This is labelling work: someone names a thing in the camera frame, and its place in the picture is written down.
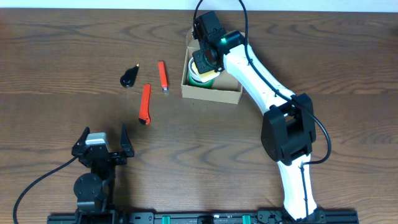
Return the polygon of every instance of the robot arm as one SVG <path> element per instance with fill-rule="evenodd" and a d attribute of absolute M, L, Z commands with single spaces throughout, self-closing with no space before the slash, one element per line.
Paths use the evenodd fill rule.
<path fill-rule="evenodd" d="M 310 160 L 312 143 L 315 141 L 315 123 L 306 113 L 277 96 L 248 64 L 244 37 L 234 30 L 226 33 L 218 18 L 210 11 L 194 21 L 194 38 L 199 40 L 200 50 L 193 53 L 199 73 L 225 69 L 234 76 L 252 96 L 264 115 L 261 141 L 268 155 L 278 163 L 284 185 L 284 207 L 295 220 L 306 217 L 304 184 L 307 190 L 308 214 L 317 205 L 312 196 L 309 169 L 303 173 L 300 165 Z M 288 99 L 294 98 L 310 111 L 311 99 L 306 95 L 295 96 L 280 84 L 258 61 L 250 45 L 249 57 L 260 74 Z M 293 116 L 286 122 L 285 116 Z"/>

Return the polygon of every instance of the white backdrop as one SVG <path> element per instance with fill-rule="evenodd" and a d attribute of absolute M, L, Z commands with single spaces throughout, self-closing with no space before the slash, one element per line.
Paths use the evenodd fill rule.
<path fill-rule="evenodd" d="M 198 0 L 0 0 L 0 7 L 195 9 Z M 398 0 L 244 0 L 248 10 L 398 12 Z M 204 0 L 200 9 L 241 10 L 238 0 Z"/>

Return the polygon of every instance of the cable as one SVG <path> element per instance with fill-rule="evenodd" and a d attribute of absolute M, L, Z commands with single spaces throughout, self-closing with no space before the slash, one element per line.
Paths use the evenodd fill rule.
<path fill-rule="evenodd" d="M 198 12 L 198 8 L 199 5 L 201 4 L 203 0 L 200 0 L 196 9 L 195 9 L 195 13 L 193 15 L 193 20 L 196 19 L 197 16 L 197 12 Z M 244 12 L 244 18 L 245 18 L 245 36 L 244 36 L 244 51 L 246 54 L 246 58 L 248 59 L 248 62 L 250 64 L 250 66 L 252 66 L 253 70 L 257 73 L 257 75 L 261 78 L 262 81 L 264 81 L 264 83 L 275 93 L 275 96 L 279 96 L 282 99 L 284 99 L 286 102 L 291 103 L 292 105 L 294 105 L 295 107 L 297 107 L 298 109 L 306 112 L 306 114 L 309 115 L 309 117 L 311 117 L 314 122 L 316 122 L 316 124 L 319 126 L 319 128 L 322 130 L 323 134 L 325 135 L 325 139 L 326 139 L 326 143 L 327 143 L 327 152 L 326 155 L 324 156 L 323 159 L 320 159 L 318 161 L 308 161 L 308 162 L 303 162 L 300 166 L 300 170 L 302 173 L 302 180 L 303 180 L 303 188 L 304 188 L 304 200 L 305 200 L 305 213 L 306 213 L 306 218 L 308 221 L 308 198 L 307 198 L 307 188 L 305 186 L 305 178 L 304 178 L 304 165 L 310 165 L 310 164 L 321 164 L 322 162 L 325 162 L 331 154 L 331 140 L 330 140 L 330 136 L 328 134 L 328 131 L 325 129 L 325 127 L 323 126 L 323 124 L 320 122 L 320 120 L 315 117 L 313 115 L 313 113 L 307 109 L 305 106 L 301 105 L 299 102 L 295 101 L 294 99 L 289 99 L 288 97 L 286 97 L 285 95 L 281 94 L 280 91 L 278 89 L 276 89 L 275 87 L 273 87 L 271 85 L 271 83 L 269 83 L 268 80 L 266 80 L 261 73 L 259 72 L 259 70 L 256 68 L 256 66 L 253 64 L 252 59 L 249 56 L 249 52 L 248 52 L 248 37 L 249 37 L 249 26 L 248 26 L 248 12 L 246 10 L 246 7 L 244 6 L 242 0 L 239 0 L 239 2 L 242 5 L 243 8 L 243 12 Z"/>
<path fill-rule="evenodd" d="M 12 213 L 12 219 L 14 220 L 14 224 L 18 224 L 18 219 L 17 219 L 17 210 L 18 210 L 18 206 L 19 203 L 21 202 L 22 198 L 25 196 L 25 194 L 28 192 L 28 190 L 30 190 L 34 185 L 36 185 L 37 183 L 39 183 L 42 179 L 48 177 L 49 175 L 55 173 L 56 171 L 66 167 L 67 165 L 71 164 L 74 160 L 76 160 L 78 158 L 78 156 L 75 156 L 73 159 L 69 160 L 68 162 L 64 163 L 64 165 L 55 168 L 54 170 L 51 170 L 50 172 L 44 174 L 43 176 L 39 177 L 37 180 L 33 181 L 33 183 L 31 183 L 19 196 L 17 202 L 14 205 L 14 211 Z"/>

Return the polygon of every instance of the wooden table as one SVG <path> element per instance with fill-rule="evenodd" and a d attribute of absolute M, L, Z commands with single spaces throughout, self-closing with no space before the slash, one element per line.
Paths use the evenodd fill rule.
<path fill-rule="evenodd" d="M 244 30 L 242 12 L 217 12 Z M 116 203 L 166 211 L 282 206 L 279 170 L 259 136 L 262 115 L 248 94 L 238 105 L 181 97 L 192 11 L 0 9 L 1 223 L 19 194 L 71 159 L 86 126 L 118 151 L 122 123 L 136 151 L 118 167 Z M 311 167 L 324 208 L 355 208 L 361 223 L 398 222 L 398 14 L 249 12 L 249 39 L 285 86 L 306 92 L 333 142 Z M 170 96 L 160 88 L 165 60 Z M 140 63 L 136 85 L 120 76 Z M 152 84 L 152 122 L 138 122 L 142 86 Z M 313 159 L 324 156 L 317 130 Z M 22 200 L 21 223 L 76 209 L 74 162 Z"/>

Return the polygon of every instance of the cardboard box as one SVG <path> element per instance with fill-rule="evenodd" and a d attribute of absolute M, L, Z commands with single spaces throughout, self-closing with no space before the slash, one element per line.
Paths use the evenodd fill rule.
<path fill-rule="evenodd" d="M 222 71 L 215 78 L 211 89 L 190 86 L 188 82 L 188 62 L 192 58 L 192 52 L 199 50 L 198 40 L 192 37 L 192 28 L 187 33 L 187 51 L 185 52 L 184 69 L 182 72 L 181 92 L 182 97 L 198 100 L 210 100 L 222 103 L 238 104 L 242 95 L 242 85 L 231 74 Z"/>

